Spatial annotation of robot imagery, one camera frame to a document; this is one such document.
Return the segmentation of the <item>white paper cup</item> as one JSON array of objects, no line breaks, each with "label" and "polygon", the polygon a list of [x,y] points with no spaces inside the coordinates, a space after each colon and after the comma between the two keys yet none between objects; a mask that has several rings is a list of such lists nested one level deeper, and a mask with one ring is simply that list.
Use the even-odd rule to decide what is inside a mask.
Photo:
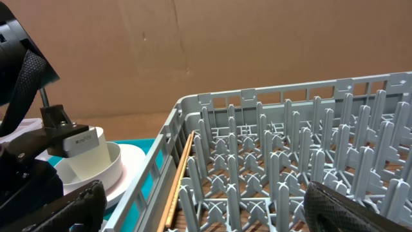
[{"label": "white paper cup", "polygon": [[111,163],[104,130],[100,127],[96,127],[96,129],[99,145],[92,150],[66,159],[66,162],[81,180],[100,173]]}]

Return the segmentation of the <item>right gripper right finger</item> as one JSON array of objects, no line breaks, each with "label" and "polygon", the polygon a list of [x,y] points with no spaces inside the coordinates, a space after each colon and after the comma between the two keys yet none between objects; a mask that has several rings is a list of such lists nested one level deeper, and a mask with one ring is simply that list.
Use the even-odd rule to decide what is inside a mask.
[{"label": "right gripper right finger", "polygon": [[305,221],[310,231],[411,231],[319,182],[308,184],[303,206]]}]

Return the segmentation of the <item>large white plate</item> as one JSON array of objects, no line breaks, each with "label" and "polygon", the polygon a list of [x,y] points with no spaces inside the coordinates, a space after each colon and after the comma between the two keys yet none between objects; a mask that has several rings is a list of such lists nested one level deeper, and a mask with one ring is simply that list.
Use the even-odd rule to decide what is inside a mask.
[{"label": "large white plate", "polygon": [[107,208],[111,208],[118,204],[125,190],[129,187],[132,180],[137,174],[139,168],[142,167],[142,162],[145,159],[144,151],[138,146],[131,144],[118,144],[121,149],[121,159],[123,165],[123,173],[121,179],[117,182],[116,188],[111,195],[107,195]]}]

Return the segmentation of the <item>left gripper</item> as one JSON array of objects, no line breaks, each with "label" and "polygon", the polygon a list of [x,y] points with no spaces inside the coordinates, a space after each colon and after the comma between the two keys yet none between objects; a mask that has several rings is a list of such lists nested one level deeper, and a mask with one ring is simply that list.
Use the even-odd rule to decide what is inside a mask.
[{"label": "left gripper", "polygon": [[38,160],[45,150],[68,158],[63,141],[89,131],[73,124],[63,105],[41,108],[43,127],[26,132],[1,146],[1,218],[20,219],[64,196],[56,169]]}]

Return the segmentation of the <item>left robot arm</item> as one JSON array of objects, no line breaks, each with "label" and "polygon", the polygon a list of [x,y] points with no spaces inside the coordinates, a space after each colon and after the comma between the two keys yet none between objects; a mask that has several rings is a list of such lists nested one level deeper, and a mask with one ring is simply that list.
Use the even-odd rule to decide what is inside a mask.
[{"label": "left robot arm", "polygon": [[36,94],[42,126],[1,143],[1,224],[9,224],[63,197],[55,168],[38,156],[71,158],[98,145],[94,127],[74,124],[61,104],[51,105],[44,87],[59,76],[16,16],[1,4],[1,104],[7,105],[1,136],[15,132]]}]

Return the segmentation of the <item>white bowl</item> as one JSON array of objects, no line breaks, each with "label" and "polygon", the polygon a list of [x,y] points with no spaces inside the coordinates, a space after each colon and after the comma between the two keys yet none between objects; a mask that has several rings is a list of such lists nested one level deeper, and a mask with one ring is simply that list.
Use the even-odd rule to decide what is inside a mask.
[{"label": "white bowl", "polygon": [[111,195],[116,188],[117,182],[121,179],[123,173],[123,165],[121,159],[120,146],[114,142],[106,142],[108,147],[111,163],[106,168],[102,169],[100,173],[87,177],[85,180],[79,179],[77,174],[69,166],[65,160],[61,160],[55,166],[57,174],[62,180],[64,194],[68,194],[79,187],[91,182],[92,180],[99,180],[103,183],[107,195]]}]

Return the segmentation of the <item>grey dishwasher rack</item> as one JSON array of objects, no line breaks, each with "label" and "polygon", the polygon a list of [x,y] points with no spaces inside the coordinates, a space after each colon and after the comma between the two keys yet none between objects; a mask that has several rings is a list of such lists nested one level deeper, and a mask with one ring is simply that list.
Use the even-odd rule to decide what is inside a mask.
[{"label": "grey dishwasher rack", "polygon": [[135,231],[156,231],[194,131],[177,204],[184,231],[295,231],[316,181],[411,227],[411,74],[181,98],[156,137],[161,170]]}]

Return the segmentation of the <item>teal serving tray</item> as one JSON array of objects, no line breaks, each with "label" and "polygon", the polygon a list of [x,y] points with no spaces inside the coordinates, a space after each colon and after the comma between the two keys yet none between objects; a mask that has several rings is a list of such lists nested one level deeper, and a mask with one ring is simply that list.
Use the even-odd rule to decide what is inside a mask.
[{"label": "teal serving tray", "polygon": [[[114,141],[117,144],[131,144],[138,146],[145,153],[142,167],[125,190],[122,198],[115,206],[106,208],[102,231],[135,231],[140,218],[150,208],[149,201],[153,194],[156,181],[151,168],[160,171],[164,163],[162,148],[157,148],[156,139],[137,139]],[[55,165],[60,158],[51,158],[50,164]]]}]

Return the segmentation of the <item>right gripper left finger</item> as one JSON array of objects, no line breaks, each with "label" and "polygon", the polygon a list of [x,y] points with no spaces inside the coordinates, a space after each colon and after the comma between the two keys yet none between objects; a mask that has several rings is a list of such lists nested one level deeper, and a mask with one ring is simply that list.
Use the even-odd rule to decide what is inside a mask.
[{"label": "right gripper left finger", "polygon": [[99,231],[106,204],[103,183],[93,180],[25,217],[21,231]]}]

